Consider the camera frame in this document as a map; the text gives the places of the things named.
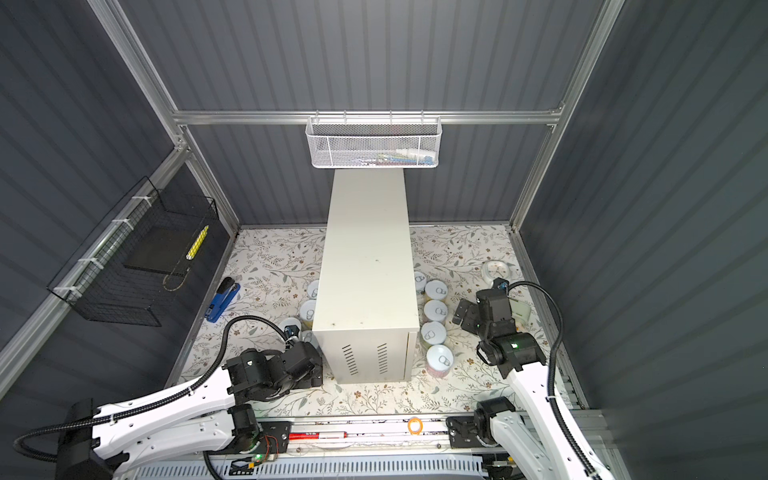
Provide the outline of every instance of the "ventilated panel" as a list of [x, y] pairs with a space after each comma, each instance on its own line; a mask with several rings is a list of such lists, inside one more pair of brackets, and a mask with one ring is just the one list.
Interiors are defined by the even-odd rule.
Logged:
[[[250, 475], [228, 475], [231, 460], [212, 459], [224, 478], [358, 478], [373, 476], [445, 475], [482, 477], [482, 459], [472, 455], [388, 455], [348, 458], [279, 458], [256, 468]], [[157, 462], [139, 469], [145, 478], [210, 478], [202, 460]]]
[[349, 370], [350, 375], [357, 374], [357, 361], [355, 361], [355, 353], [352, 351], [352, 346], [347, 345], [341, 349], [342, 355], [344, 355], [344, 361], [346, 362], [346, 368]]
[[384, 375], [389, 370], [387, 364], [386, 343], [382, 343], [376, 347], [376, 356], [379, 360], [379, 375]]

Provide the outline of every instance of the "aluminum rail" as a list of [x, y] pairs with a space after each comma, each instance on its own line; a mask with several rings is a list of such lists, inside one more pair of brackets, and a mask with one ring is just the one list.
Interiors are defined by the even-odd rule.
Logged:
[[176, 111], [172, 118], [182, 125], [304, 125], [310, 118], [320, 123], [422, 123], [545, 124], [560, 121], [560, 111]]
[[554, 154], [560, 145], [565, 129], [568, 128], [568, 124], [571, 122], [576, 106], [579, 100], [581, 100], [581, 95], [587, 87], [589, 77], [592, 75], [594, 66], [598, 62], [600, 53], [603, 51], [605, 42], [608, 40], [608, 36], [623, 6], [624, 0], [605, 0], [603, 3], [598, 19], [581, 53], [581, 58], [576, 66], [571, 82], [565, 90], [561, 120], [552, 128], [545, 139], [539, 155], [531, 167], [531, 173], [525, 181], [525, 186], [523, 186], [523, 191], [515, 206], [515, 211], [509, 219], [509, 223], [515, 231], [520, 230], [520, 226], [525, 220], [525, 215], [528, 214], [528, 210], [533, 204], [536, 192], [544, 180], [544, 175], [547, 173], [549, 164], [552, 162], [552, 158], [554, 158]]
[[[121, 219], [127, 217], [143, 201], [138, 197], [146, 196], [153, 190], [152, 185], [157, 188], [165, 187], [189, 156], [190, 152], [186, 147], [179, 146], [174, 148], [152, 174], [150, 181], [144, 182], [144, 185], [139, 187], [133, 198], [125, 204], [114, 218]], [[94, 256], [106, 244], [110, 236], [115, 233], [119, 225], [117, 222], [110, 222], [88, 250], [83, 253], [82, 257], [89, 258]], [[64, 275], [64, 278], [57, 286], [70, 286], [80, 276], [84, 268], [85, 262], [77, 262]], [[0, 399], [11, 388], [11, 385], [13, 385], [18, 376], [22, 374], [27, 365], [32, 361], [32, 358], [35, 357], [69, 311], [70, 306], [51, 293], [43, 300], [43, 303], [27, 319], [26, 323], [16, 332], [13, 338], [8, 341], [0, 352]]]

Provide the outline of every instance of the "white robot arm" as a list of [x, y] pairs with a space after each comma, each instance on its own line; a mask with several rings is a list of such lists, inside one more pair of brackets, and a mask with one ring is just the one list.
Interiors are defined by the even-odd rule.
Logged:
[[[594, 454], [560, 395], [555, 394], [554, 399], [548, 399], [547, 370], [539, 362], [529, 363], [520, 372], [512, 370], [506, 378], [533, 422], [541, 443], [532, 437], [522, 416], [509, 410], [497, 413], [490, 419], [493, 439], [509, 452], [528, 480], [577, 480], [598, 476], [602, 480], [614, 480], [611, 472]], [[552, 413], [549, 404], [552, 401], [558, 403], [570, 435], [589, 459], [596, 476], [585, 472], [584, 465], [565, 438]]]
[[[243, 319], [256, 319], [276, 330], [286, 341], [286, 350], [248, 349], [219, 368], [229, 329]], [[149, 462], [190, 452], [268, 451], [268, 435], [248, 402], [270, 401], [291, 389], [323, 384], [319, 353], [312, 344], [295, 341], [297, 333], [282, 332], [260, 317], [239, 316], [224, 327], [219, 355], [200, 378], [98, 408], [93, 399], [78, 402], [65, 423], [31, 430], [14, 441], [14, 448], [28, 457], [55, 462], [57, 480], [109, 480]], [[26, 444], [27, 439], [55, 433], [59, 434], [56, 454]]]
[[506, 398], [478, 404], [474, 432], [483, 443], [503, 447], [528, 480], [614, 480], [555, 391], [553, 362], [561, 337], [553, 344], [547, 366], [536, 339], [530, 333], [517, 332], [508, 291], [521, 285], [539, 288], [552, 300], [538, 284], [521, 281], [509, 285], [497, 279], [493, 288], [476, 293], [477, 306], [467, 302], [461, 312], [457, 311], [454, 323], [479, 336], [480, 360], [498, 367], [541, 442], [531, 435]]

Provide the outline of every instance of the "can lid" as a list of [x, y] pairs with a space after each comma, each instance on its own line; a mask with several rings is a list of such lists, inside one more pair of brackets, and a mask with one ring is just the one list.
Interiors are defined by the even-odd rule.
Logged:
[[453, 366], [453, 353], [445, 345], [433, 345], [427, 350], [427, 363], [438, 372], [444, 372]]
[[413, 271], [413, 280], [416, 282], [416, 289], [420, 292], [424, 290], [424, 286], [427, 284], [427, 276], [418, 270]]
[[448, 295], [448, 286], [440, 280], [430, 280], [424, 287], [427, 296], [434, 300], [442, 300]]
[[320, 286], [320, 280], [312, 280], [306, 287], [306, 295], [312, 299], [317, 299], [317, 288]]
[[503, 278], [509, 280], [509, 265], [504, 260], [489, 260], [482, 264], [480, 275], [483, 281], [488, 284], [488, 288], [493, 285], [493, 280]]
[[424, 304], [424, 315], [433, 322], [445, 322], [448, 306], [440, 300], [430, 300]]
[[422, 338], [430, 345], [439, 345], [448, 338], [448, 332], [440, 322], [427, 322], [422, 326]]
[[315, 305], [317, 300], [307, 300], [299, 307], [299, 316], [305, 322], [311, 322], [315, 319]]

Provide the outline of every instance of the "floral tablecloth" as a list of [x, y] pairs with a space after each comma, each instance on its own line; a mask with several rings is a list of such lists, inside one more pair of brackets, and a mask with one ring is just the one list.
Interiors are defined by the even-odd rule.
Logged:
[[[323, 258], [323, 228], [243, 230], [238, 236], [225, 275], [241, 285], [240, 292], [216, 323], [203, 322], [187, 358], [180, 382], [199, 376], [214, 360], [221, 342], [224, 324], [243, 314], [276, 320], [298, 316], [309, 283], [319, 278]], [[508, 233], [502, 225], [411, 227], [411, 245], [415, 270], [429, 279], [440, 279], [449, 286], [446, 303], [451, 310], [459, 300], [475, 299], [475, 291], [485, 288], [480, 267], [486, 260], [504, 260], [511, 280], [522, 278]], [[514, 298], [533, 307], [528, 291], [514, 292]], [[419, 296], [419, 309], [424, 300]], [[535, 308], [530, 320], [519, 326], [530, 332], [548, 354], [549, 346]], [[325, 365], [323, 386], [295, 390], [274, 402], [255, 402], [262, 416], [370, 415], [394, 413], [464, 412], [475, 408], [478, 400], [500, 395], [515, 397], [495, 367], [477, 359], [477, 336], [448, 322], [445, 343], [455, 356], [455, 365], [444, 379], [425, 371], [425, 352], [417, 345], [416, 361], [410, 382], [339, 385]], [[281, 341], [268, 327], [245, 320], [230, 332], [226, 358], [246, 348], [280, 348]], [[563, 392], [562, 381], [557, 381]], [[568, 396], [564, 401], [571, 406]]]

